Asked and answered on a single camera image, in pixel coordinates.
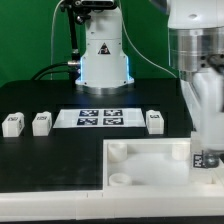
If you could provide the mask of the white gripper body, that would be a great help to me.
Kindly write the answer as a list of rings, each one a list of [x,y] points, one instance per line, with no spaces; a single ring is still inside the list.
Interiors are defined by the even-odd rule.
[[[224,151],[224,77],[212,68],[180,72],[183,97],[204,149]]]

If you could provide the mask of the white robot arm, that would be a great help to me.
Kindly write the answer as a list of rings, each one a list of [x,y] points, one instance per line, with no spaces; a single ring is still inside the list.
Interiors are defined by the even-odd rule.
[[[224,0],[149,0],[169,15],[169,65],[206,150],[224,150]],[[76,84],[95,94],[133,83],[122,50],[122,13],[115,0],[80,0],[86,51]]]

